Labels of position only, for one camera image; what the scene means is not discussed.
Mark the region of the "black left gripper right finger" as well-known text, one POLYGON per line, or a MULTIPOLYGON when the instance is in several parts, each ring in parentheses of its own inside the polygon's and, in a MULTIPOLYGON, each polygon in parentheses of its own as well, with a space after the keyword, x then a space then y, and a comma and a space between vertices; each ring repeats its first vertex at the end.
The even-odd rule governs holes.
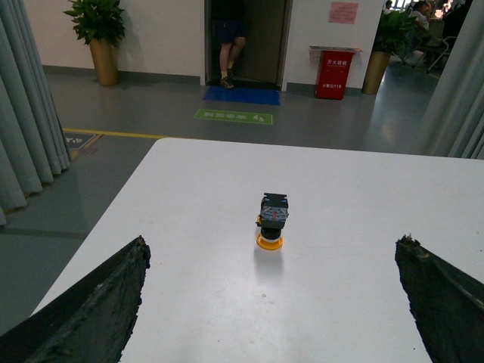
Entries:
POLYGON ((433 362, 483 361, 483 283, 405 235, 395 261, 417 330, 433 362))

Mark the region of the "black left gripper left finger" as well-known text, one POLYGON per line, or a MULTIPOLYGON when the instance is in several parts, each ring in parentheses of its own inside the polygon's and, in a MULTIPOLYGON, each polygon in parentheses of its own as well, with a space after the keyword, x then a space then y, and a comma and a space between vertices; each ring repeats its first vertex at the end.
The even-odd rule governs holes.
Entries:
POLYGON ((1 336, 3 362, 118 362, 150 267, 143 237, 129 242, 44 308, 1 336))

